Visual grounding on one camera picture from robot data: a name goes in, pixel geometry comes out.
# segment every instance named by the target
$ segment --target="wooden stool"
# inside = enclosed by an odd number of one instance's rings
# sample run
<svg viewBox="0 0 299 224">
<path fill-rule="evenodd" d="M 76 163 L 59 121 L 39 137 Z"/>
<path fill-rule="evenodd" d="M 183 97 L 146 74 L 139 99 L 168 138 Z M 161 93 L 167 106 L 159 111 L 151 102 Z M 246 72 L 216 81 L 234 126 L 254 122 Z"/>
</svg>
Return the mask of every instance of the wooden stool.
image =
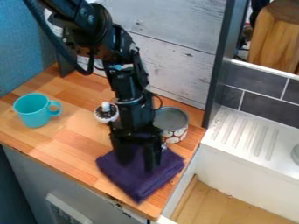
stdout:
<svg viewBox="0 0 299 224">
<path fill-rule="evenodd" d="M 274 0 L 261 10 L 247 61 L 299 74 L 299 0 Z"/>
</svg>

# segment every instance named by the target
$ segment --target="cup handle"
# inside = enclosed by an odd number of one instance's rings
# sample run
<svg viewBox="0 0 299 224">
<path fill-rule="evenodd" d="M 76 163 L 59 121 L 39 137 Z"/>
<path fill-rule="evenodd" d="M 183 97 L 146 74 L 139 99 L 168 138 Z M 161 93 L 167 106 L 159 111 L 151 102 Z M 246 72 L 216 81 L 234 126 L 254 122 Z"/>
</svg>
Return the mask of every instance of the cup handle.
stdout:
<svg viewBox="0 0 299 224">
<path fill-rule="evenodd" d="M 50 110 L 49 107 L 54 106 L 57 107 L 56 110 Z M 48 111 L 50 113 L 50 116 L 58 116 L 61 112 L 61 105 L 58 101 L 49 101 L 48 105 Z"/>
</svg>

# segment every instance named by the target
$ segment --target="blue wall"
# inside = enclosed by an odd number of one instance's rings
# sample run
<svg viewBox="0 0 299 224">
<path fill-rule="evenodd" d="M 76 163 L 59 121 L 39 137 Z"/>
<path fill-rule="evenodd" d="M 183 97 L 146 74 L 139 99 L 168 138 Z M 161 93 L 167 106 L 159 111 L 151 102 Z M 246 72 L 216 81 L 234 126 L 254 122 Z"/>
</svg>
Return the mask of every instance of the blue wall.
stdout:
<svg viewBox="0 0 299 224">
<path fill-rule="evenodd" d="M 0 0 L 0 96 L 55 61 L 55 51 L 22 0 Z"/>
<path fill-rule="evenodd" d="M 36 224 L 1 145 L 0 183 L 0 224 Z"/>
</svg>

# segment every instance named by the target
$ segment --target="tile grout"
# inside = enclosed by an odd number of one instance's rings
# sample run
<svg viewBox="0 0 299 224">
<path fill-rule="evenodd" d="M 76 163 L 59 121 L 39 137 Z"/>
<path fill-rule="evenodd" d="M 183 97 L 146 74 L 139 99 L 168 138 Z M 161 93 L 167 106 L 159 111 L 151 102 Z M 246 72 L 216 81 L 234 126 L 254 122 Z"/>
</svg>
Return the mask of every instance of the tile grout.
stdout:
<svg viewBox="0 0 299 224">
<path fill-rule="evenodd" d="M 228 87 L 230 87 L 230 88 L 236 88 L 236 89 L 239 89 L 239 90 L 242 90 L 242 91 L 244 91 L 244 92 L 251 93 L 251 94 L 261 95 L 261 96 L 264 96 L 264 97 L 267 97 L 267 98 L 270 98 L 270 99 L 273 99 L 273 100 L 276 100 L 276 101 L 279 101 L 279 102 L 286 102 L 286 103 L 289 103 L 289 104 L 292 104 L 292 105 L 295 105 L 295 106 L 298 106 L 298 107 L 299 107 L 299 104 L 298 104 L 298 103 L 295 103 L 295 102 L 292 102 L 292 101 L 282 100 L 282 99 L 280 99 L 280 98 L 276 98 L 276 97 L 273 97 L 273 96 L 270 96 L 270 95 L 256 93 L 256 92 L 251 91 L 251 90 L 246 90 L 246 89 L 244 89 L 244 88 L 240 88 L 240 87 L 234 87 L 234 86 L 230 86 L 230 85 L 227 85 L 227 84 L 226 84 L 226 86 L 228 86 Z"/>
<path fill-rule="evenodd" d="M 240 104 L 239 104 L 238 110 L 240 110 L 240 108 L 242 106 L 242 102 L 243 102 L 243 99 L 244 99 L 244 94 L 245 94 L 245 90 L 242 90 L 242 95 L 241 95 L 241 98 L 240 98 Z"/>
<path fill-rule="evenodd" d="M 284 88 L 283 88 L 283 90 L 282 90 L 282 96 L 281 96 L 281 98 L 280 98 L 281 100 L 283 99 L 283 96 L 284 96 L 284 94 L 286 93 L 288 84 L 289 84 L 289 78 L 287 78 L 287 80 L 286 80 L 286 84 L 284 85 Z"/>
</svg>

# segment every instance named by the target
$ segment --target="wooden shelf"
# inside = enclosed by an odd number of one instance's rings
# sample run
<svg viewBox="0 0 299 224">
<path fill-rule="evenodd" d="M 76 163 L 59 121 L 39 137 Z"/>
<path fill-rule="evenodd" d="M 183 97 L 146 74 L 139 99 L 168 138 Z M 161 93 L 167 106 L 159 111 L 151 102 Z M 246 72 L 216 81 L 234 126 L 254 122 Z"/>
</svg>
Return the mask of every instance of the wooden shelf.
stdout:
<svg viewBox="0 0 299 224">
<path fill-rule="evenodd" d="M 28 129 L 11 105 L 20 96 L 40 92 L 62 104 L 62 113 L 47 125 Z M 150 220 L 157 220 L 182 173 L 136 204 L 97 168 L 94 160 L 111 151 L 108 126 L 96 122 L 93 111 L 103 101 L 114 100 L 106 78 L 72 73 L 59 77 L 51 66 L 25 84 L 0 98 L 0 143 L 15 149 L 50 169 Z M 204 112 L 163 97 L 164 105 L 183 109 L 190 117 L 187 138 L 170 148 L 189 164 L 205 130 L 200 127 Z"/>
<path fill-rule="evenodd" d="M 295 224 L 212 189 L 194 176 L 170 217 L 179 224 Z"/>
</svg>

